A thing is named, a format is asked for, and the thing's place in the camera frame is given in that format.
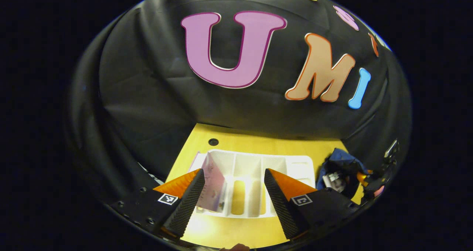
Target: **black textured finger pad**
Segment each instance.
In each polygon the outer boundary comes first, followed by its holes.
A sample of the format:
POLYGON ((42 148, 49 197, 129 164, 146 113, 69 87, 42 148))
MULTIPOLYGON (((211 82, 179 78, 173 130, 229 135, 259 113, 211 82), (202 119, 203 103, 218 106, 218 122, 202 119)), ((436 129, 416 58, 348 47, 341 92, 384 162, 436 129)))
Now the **black textured finger pad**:
POLYGON ((265 186, 281 223, 286 239, 292 239, 309 228, 309 224, 289 204, 279 185, 268 169, 265 171, 265 186))
POLYGON ((204 185, 204 172, 203 170, 199 170, 194 180, 192 180, 191 184, 184 192, 180 204, 163 224, 163 226, 175 236, 180 238, 184 235, 184 231, 186 230, 204 185))

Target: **yellow table surface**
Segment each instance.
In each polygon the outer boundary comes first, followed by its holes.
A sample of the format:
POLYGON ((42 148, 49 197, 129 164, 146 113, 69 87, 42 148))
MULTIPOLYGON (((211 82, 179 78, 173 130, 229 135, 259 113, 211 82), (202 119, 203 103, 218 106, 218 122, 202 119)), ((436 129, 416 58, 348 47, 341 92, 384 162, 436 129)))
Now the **yellow table surface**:
MULTIPOLYGON (((317 178, 321 164, 334 148, 347 151, 340 140, 278 139, 198 123, 179 153, 166 182, 186 174, 197 152, 206 153, 211 149, 265 155, 306 155, 314 162, 317 178), (218 139, 217 146, 209 145, 208 140, 211 138, 218 139)), ((363 189, 360 185, 352 200, 360 204, 362 197, 363 189)), ((250 248, 260 248, 288 241, 277 217, 240 219, 198 213, 192 214, 181 239, 194 244, 227 249, 238 243, 250 248)))

